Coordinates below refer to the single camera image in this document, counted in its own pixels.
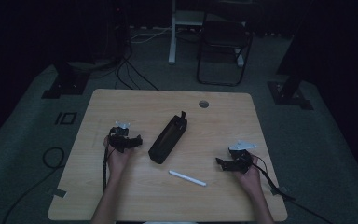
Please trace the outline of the black folding chair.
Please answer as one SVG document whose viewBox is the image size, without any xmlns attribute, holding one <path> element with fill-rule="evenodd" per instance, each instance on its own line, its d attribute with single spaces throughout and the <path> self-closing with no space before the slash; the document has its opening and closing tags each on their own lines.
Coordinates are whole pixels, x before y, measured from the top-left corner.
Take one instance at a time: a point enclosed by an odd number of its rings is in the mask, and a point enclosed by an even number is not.
<svg viewBox="0 0 358 224">
<path fill-rule="evenodd" d="M 197 80 L 202 84 L 237 86 L 243 81 L 244 71 L 253 44 L 256 28 L 263 19 L 263 8 L 254 4 L 224 3 L 204 11 L 197 53 Z M 242 58 L 241 73 L 237 78 L 224 72 L 217 54 L 229 55 L 234 63 Z"/>
</svg>

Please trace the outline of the black stand with base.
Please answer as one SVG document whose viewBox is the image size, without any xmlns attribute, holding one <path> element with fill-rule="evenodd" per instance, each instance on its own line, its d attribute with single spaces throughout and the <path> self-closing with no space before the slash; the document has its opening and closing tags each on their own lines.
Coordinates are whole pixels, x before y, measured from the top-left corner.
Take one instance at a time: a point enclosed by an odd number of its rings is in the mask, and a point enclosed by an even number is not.
<svg viewBox="0 0 358 224">
<path fill-rule="evenodd" d="M 309 0 L 306 10 L 301 17 L 298 28 L 296 29 L 292 43 L 290 44 L 287 52 L 283 56 L 280 64 L 287 65 L 292 69 L 292 73 L 284 83 L 277 81 L 269 81 L 268 88 L 271 96 L 276 105 L 297 105 L 303 110 L 312 110 L 313 106 L 310 100 L 307 100 L 302 94 L 299 86 L 304 79 L 306 72 L 306 57 L 301 47 L 300 35 L 298 32 L 301 30 L 304 20 L 307 18 L 311 5 L 314 0 Z"/>
</svg>

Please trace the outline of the white metal desk frame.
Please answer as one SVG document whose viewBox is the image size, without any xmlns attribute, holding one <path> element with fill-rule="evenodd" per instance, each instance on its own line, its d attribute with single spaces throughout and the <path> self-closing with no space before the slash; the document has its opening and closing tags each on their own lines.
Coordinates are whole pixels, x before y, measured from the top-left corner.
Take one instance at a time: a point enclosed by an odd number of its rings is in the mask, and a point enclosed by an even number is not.
<svg viewBox="0 0 358 224">
<path fill-rule="evenodd" d="M 176 27 L 183 26 L 201 26 L 203 13 L 192 10 L 179 10 L 176 8 L 176 0 L 172 1 L 171 12 L 171 41 L 168 56 L 168 64 L 175 64 L 176 62 Z"/>
</svg>

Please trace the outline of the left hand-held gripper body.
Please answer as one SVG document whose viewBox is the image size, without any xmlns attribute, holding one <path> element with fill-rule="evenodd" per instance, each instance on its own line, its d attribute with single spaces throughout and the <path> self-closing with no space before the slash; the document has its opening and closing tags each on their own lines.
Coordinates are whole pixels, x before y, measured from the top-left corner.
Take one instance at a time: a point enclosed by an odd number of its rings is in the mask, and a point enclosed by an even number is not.
<svg viewBox="0 0 358 224">
<path fill-rule="evenodd" d="M 117 121 L 116 126 L 109 131 L 108 143 L 120 153 L 123 153 L 126 148 L 133 148 L 133 141 L 128 137 L 129 127 L 129 123 Z"/>
</svg>

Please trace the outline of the black pencil case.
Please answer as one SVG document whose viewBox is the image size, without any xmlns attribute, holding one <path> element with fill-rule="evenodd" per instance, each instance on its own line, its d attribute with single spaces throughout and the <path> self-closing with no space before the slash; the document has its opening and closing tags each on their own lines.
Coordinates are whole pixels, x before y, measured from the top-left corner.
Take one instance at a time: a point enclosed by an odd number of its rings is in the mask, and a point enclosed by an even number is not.
<svg viewBox="0 0 358 224">
<path fill-rule="evenodd" d="M 160 133 L 152 147 L 148 150 L 149 158 L 162 164 L 168 158 L 187 128 L 186 112 L 181 116 L 173 116 L 164 130 Z"/>
</svg>

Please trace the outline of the black stand base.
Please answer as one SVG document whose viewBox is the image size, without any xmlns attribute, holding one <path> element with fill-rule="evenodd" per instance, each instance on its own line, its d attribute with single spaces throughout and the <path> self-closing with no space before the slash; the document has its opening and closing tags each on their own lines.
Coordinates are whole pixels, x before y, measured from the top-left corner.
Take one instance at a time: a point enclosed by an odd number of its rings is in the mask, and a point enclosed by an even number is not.
<svg viewBox="0 0 358 224">
<path fill-rule="evenodd" d="M 76 72 L 65 61 L 57 61 L 53 64 L 57 76 L 48 90 L 42 94 L 42 99 L 59 99 L 62 95 L 82 95 L 90 73 Z"/>
</svg>

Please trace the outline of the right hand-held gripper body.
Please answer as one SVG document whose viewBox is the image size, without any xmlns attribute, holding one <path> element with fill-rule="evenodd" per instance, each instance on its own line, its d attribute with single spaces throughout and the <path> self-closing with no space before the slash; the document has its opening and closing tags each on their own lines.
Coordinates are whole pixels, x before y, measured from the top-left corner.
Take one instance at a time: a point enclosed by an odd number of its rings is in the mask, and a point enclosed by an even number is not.
<svg viewBox="0 0 358 224">
<path fill-rule="evenodd" d="M 228 152 L 232 158 L 230 165 L 234 171 L 245 174 L 253 164 L 249 149 L 256 148 L 256 144 L 239 140 L 236 144 L 228 147 Z"/>
</svg>

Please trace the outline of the white pen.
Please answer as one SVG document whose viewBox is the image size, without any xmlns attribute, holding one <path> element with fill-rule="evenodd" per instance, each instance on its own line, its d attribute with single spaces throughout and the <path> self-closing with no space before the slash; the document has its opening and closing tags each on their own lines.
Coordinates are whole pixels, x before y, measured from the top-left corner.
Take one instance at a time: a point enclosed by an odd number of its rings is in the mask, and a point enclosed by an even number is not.
<svg viewBox="0 0 358 224">
<path fill-rule="evenodd" d="M 183 175 L 183 174 L 180 174 L 178 172 L 175 172 L 174 170 L 169 170 L 168 173 L 170 175 L 173 175 L 173 176 L 176 176 L 178 178 L 181 178 L 181 179 L 184 179 L 186 181 L 189 181 L 191 183 L 194 183 L 196 185 L 199 185 L 199 186 L 202 186 L 202 187 L 206 187 L 207 186 L 207 183 L 201 181 L 201 180 L 198 180 L 194 177 L 191 177 L 191 176 L 188 176 L 188 175 Z"/>
</svg>

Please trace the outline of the person's left hand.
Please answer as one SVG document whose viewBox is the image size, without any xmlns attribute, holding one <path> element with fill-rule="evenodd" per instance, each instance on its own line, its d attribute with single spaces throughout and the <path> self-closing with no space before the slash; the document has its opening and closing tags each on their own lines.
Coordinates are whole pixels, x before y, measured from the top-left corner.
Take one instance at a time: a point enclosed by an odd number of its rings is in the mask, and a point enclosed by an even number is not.
<svg viewBox="0 0 358 224">
<path fill-rule="evenodd" d="M 125 148 L 123 152 L 119 152 L 109 144 L 109 138 L 105 137 L 103 145 L 107 148 L 106 161 L 109 168 L 109 177 L 121 177 L 125 170 L 128 160 L 131 157 L 133 148 Z"/>
</svg>

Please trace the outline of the person's right hand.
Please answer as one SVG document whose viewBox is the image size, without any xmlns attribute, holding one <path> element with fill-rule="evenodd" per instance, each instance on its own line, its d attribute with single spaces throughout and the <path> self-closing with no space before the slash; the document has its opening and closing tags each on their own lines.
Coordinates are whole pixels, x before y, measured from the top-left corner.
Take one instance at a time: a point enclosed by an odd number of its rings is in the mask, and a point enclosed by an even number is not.
<svg viewBox="0 0 358 224">
<path fill-rule="evenodd" d="M 260 174 L 258 169 L 253 165 L 245 174 L 241 172 L 234 172 L 234 175 L 237 177 L 242 188 L 249 196 L 255 196 L 256 194 L 262 193 Z"/>
</svg>

